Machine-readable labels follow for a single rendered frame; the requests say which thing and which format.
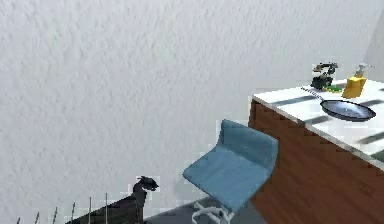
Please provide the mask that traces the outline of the brown counter with white top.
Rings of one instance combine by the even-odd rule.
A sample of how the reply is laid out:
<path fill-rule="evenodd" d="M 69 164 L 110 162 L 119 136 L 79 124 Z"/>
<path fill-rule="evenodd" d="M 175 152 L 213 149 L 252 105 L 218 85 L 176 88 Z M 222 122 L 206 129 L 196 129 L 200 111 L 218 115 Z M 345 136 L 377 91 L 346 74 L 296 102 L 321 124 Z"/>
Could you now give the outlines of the brown counter with white top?
<path fill-rule="evenodd" d="M 384 83 L 367 81 L 354 101 L 376 116 L 333 118 L 299 87 L 253 96 L 249 126 L 279 141 L 252 198 L 268 224 L 384 224 Z"/>

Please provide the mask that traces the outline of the blue bar stool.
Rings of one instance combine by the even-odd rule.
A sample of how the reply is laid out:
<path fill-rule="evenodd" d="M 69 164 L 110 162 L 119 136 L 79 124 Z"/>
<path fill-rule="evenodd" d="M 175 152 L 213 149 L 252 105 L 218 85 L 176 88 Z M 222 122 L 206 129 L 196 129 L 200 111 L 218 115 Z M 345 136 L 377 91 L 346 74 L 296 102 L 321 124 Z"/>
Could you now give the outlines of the blue bar stool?
<path fill-rule="evenodd" d="M 182 173 L 217 203 L 209 207 L 194 203 L 192 224 L 200 224 L 203 215 L 215 224 L 231 224 L 236 213 L 270 178 L 277 155 L 277 139 L 224 119 L 217 144 Z"/>

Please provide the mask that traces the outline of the black dog statue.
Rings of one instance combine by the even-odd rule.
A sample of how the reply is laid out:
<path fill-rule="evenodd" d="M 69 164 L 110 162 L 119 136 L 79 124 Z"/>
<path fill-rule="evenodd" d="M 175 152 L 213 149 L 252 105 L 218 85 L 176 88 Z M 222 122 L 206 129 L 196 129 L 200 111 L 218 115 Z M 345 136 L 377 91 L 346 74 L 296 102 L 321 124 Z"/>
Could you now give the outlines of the black dog statue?
<path fill-rule="evenodd" d="M 136 203 L 137 222 L 135 224 L 146 224 L 143 212 L 147 193 L 155 191 L 158 187 L 157 182 L 147 176 L 139 177 L 138 182 L 134 184 L 132 196 L 135 198 Z"/>

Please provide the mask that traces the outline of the black coffee machine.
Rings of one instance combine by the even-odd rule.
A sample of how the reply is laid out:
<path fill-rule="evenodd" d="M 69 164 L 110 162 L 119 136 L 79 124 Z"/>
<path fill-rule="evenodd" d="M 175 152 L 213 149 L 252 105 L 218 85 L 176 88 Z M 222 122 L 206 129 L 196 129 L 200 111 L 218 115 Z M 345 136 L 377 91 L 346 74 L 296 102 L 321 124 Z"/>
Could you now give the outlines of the black coffee machine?
<path fill-rule="evenodd" d="M 325 87 L 328 87 L 332 84 L 333 78 L 332 74 L 335 73 L 338 68 L 337 63 L 319 63 L 313 68 L 315 73 L 318 73 L 318 76 L 315 76 L 312 79 L 311 87 L 321 90 Z"/>

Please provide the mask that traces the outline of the black frying pan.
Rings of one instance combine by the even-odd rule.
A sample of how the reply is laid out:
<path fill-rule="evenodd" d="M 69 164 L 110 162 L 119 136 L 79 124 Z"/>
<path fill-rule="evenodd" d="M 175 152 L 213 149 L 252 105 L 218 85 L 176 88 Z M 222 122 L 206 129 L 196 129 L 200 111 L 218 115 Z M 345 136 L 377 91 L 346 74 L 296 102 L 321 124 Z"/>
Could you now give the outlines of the black frying pan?
<path fill-rule="evenodd" d="M 334 118 L 351 122 L 366 122 L 376 116 L 376 113 L 367 106 L 346 100 L 326 100 L 310 89 L 302 87 L 302 90 L 320 99 L 322 110 Z"/>

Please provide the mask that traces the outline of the yellow soap dispenser bottle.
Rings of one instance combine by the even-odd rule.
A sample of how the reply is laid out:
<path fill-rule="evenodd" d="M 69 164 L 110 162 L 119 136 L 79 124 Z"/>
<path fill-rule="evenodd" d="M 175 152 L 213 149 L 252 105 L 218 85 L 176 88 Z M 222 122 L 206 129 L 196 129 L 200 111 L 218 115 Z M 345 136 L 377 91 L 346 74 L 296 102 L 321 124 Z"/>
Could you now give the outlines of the yellow soap dispenser bottle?
<path fill-rule="evenodd" d="M 367 67 L 373 68 L 373 65 L 360 63 L 355 73 L 347 79 L 342 97 L 345 99 L 357 98 L 361 95 L 364 85 L 367 81 L 365 70 Z"/>

